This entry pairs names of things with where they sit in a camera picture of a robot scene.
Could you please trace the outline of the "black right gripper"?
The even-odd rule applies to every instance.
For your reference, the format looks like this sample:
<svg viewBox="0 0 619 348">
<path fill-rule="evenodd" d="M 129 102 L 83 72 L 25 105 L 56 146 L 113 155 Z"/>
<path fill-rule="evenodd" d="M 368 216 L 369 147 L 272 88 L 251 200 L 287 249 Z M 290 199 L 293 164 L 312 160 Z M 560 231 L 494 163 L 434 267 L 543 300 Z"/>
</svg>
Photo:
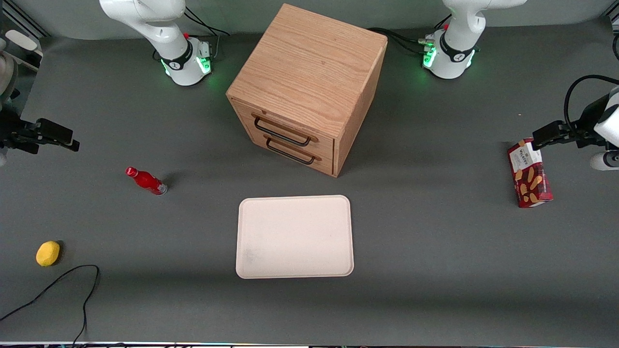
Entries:
<svg viewBox="0 0 619 348">
<path fill-rule="evenodd" d="M 73 139 L 73 130 L 45 118 L 39 118 L 36 122 L 24 121 L 15 108 L 2 106 L 1 152 L 6 154 L 6 151 L 12 148 L 36 155 L 40 145 L 56 145 L 72 152 L 77 152 L 80 148 L 80 142 Z"/>
</svg>

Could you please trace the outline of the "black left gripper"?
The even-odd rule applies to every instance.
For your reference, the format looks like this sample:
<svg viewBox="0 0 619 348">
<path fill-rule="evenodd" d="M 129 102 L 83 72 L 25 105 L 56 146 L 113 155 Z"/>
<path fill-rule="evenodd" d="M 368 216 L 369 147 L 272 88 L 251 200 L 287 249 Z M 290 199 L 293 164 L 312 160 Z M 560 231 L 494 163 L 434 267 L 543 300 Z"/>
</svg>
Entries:
<svg viewBox="0 0 619 348">
<path fill-rule="evenodd" d="M 576 132 L 579 136 L 572 131 L 571 126 L 565 121 L 553 121 L 535 130 L 532 133 L 533 150 L 571 142 L 575 142 L 577 147 L 590 145 L 606 147 L 606 140 L 595 132 L 594 127 L 604 114 L 608 101 L 609 95 L 607 93 L 582 110 L 580 119 L 575 122 Z"/>
</svg>

